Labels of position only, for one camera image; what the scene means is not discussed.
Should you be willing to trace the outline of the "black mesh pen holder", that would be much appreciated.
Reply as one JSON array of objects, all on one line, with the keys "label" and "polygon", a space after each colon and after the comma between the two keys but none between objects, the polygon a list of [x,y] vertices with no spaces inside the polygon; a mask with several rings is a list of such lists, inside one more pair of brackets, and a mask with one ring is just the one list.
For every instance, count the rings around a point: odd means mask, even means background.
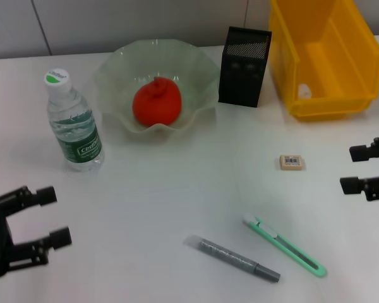
[{"label": "black mesh pen holder", "polygon": [[230,27],[220,67],[219,102],[256,108],[272,33]]}]

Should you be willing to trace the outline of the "green glass fruit plate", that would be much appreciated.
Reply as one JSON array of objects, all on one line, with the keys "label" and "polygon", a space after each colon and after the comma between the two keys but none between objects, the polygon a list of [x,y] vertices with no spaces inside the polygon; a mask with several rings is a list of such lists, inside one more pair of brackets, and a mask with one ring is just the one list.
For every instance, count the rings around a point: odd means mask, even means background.
[{"label": "green glass fruit plate", "polygon": [[[139,40],[113,52],[93,76],[97,104],[106,118],[137,137],[163,136],[189,128],[219,99],[219,67],[200,48],[174,39]],[[133,113],[134,96],[154,78],[177,85],[181,111],[170,124],[146,126]]]}]

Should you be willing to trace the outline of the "beige eraser with barcode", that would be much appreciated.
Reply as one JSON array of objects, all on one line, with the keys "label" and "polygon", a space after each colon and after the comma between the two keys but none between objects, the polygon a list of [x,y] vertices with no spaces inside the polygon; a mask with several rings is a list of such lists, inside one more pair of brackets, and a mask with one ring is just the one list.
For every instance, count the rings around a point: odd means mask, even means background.
[{"label": "beige eraser with barcode", "polygon": [[304,160],[301,155],[281,155],[279,157],[281,170],[297,170],[302,171],[304,169]]}]

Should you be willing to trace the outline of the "red soft tomato toy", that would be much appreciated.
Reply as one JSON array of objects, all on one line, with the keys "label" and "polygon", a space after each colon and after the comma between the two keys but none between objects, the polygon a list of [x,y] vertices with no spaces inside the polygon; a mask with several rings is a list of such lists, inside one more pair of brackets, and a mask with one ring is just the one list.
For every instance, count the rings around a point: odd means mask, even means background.
[{"label": "red soft tomato toy", "polygon": [[182,110],[182,97],[178,86],[170,79],[155,77],[142,86],[133,99],[133,115],[145,126],[170,125]]}]

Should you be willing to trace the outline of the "clear green-label water bottle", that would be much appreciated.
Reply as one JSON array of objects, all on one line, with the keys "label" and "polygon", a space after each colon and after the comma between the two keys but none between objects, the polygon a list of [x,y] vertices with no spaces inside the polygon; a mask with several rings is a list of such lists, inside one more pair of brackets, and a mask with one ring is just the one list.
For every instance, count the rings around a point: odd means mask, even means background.
[{"label": "clear green-label water bottle", "polygon": [[49,124],[67,163],[80,172],[99,168],[104,150],[88,101],[74,88],[64,69],[49,70],[44,84]]}]

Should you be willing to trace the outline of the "grey marker pen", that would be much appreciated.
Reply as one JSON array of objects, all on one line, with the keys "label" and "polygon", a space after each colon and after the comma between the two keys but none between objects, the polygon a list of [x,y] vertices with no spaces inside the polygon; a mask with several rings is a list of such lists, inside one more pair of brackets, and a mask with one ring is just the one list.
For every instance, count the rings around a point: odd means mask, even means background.
[{"label": "grey marker pen", "polygon": [[184,243],[250,275],[273,283],[277,283],[280,280],[279,273],[202,237],[191,235],[184,240]]}]

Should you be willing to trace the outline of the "green utility knife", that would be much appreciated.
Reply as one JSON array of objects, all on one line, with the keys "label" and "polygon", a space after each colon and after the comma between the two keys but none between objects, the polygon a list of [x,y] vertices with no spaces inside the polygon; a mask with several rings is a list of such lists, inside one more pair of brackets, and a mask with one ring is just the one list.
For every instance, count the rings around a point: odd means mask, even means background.
[{"label": "green utility knife", "polygon": [[251,230],[263,237],[266,241],[271,243],[271,245],[282,251],[285,255],[290,257],[313,275],[319,278],[326,276],[327,270],[322,264],[313,259],[296,245],[289,242],[285,237],[269,227],[259,218],[250,214],[245,214],[243,217],[243,222]]}]

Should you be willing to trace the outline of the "yellow plastic bin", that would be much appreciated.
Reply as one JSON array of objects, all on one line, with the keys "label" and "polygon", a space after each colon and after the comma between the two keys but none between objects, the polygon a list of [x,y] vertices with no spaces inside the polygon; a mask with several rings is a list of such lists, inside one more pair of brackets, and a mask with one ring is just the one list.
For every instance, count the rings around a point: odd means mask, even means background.
[{"label": "yellow plastic bin", "polygon": [[[366,110],[379,94],[379,43],[354,0],[270,6],[270,68],[288,113],[315,121]],[[298,97],[301,83],[311,98]]]}]

